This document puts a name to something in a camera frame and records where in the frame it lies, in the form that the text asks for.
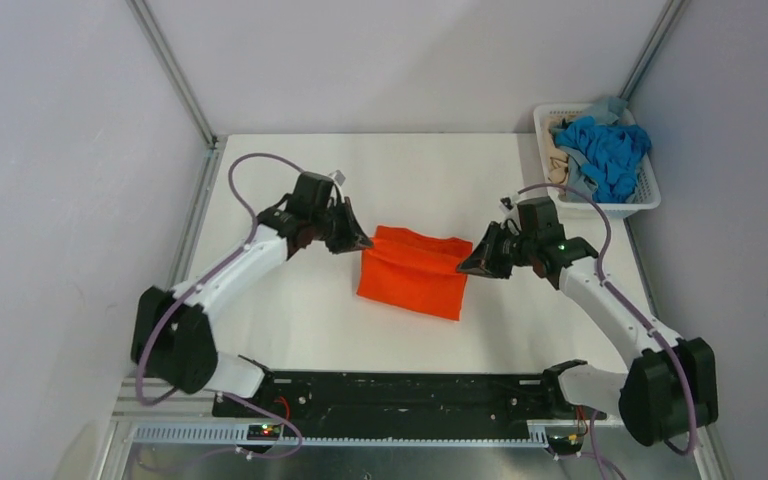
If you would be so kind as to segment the orange t shirt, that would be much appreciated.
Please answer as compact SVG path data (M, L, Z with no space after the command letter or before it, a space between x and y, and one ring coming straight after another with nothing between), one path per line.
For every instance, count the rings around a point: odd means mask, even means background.
M404 227L380 225L374 247L362 252L356 294L362 298L458 322L467 276L456 267L473 244L436 238Z

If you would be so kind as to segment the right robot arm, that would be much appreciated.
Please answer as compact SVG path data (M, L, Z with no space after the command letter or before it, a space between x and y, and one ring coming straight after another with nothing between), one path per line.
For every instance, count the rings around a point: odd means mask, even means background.
M615 373L584 361L547 369L553 380L540 394L558 418L579 406L619 417L638 443L670 443L716 422L719 402L715 354L703 339L685 339L632 302L606 271L601 252L581 237L567 237L548 197L509 205L492 222L457 272L507 279L529 267L573 301L619 353L627 370Z

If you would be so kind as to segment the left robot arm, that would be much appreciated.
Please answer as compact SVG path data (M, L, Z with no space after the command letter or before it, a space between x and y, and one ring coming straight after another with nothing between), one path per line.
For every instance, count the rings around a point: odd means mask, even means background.
M131 346L139 372L186 394L233 394L252 416L268 413L276 391L263 381L264 368L221 351L216 330L231 303L311 243L323 242L332 254L372 248L342 192L344 181L341 171L301 172L293 191L257 214L248 236L224 258L170 289L145 290Z

